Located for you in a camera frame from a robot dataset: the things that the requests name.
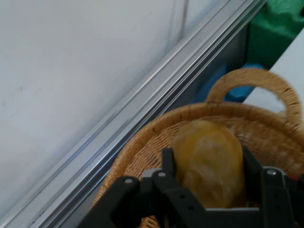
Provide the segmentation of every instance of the white surface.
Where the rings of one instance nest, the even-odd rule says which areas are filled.
[[[222,0],[188,0],[187,17],[184,35],[187,35],[203,19],[211,8]]]
[[[174,46],[183,3],[1,1],[0,218]]]
[[[270,70],[288,81],[298,93],[302,106],[304,105],[303,50],[304,30],[301,31]],[[285,109],[285,106],[276,95],[262,88],[255,88],[244,103],[260,106],[273,112],[279,112]]]

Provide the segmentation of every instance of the metal bolt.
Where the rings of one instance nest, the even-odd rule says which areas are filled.
[[[276,171],[275,170],[267,170],[267,174],[276,175]]]
[[[130,178],[128,178],[128,179],[125,179],[124,182],[125,182],[126,184],[131,184],[131,183],[133,182],[133,180],[130,179]]]
[[[159,172],[159,173],[158,173],[158,176],[159,176],[159,177],[165,177],[165,176],[166,176],[166,173],[165,173],[165,172]]]

